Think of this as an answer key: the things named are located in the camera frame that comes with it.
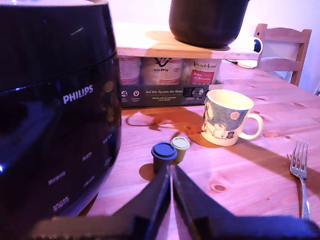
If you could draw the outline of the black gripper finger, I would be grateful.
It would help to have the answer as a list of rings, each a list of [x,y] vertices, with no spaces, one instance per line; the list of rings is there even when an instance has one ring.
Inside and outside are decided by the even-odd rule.
[[[172,172],[173,197],[192,238],[233,238],[227,223],[235,216],[208,196],[179,167]]]
[[[117,237],[156,237],[171,202],[170,168],[164,167],[115,217]]]

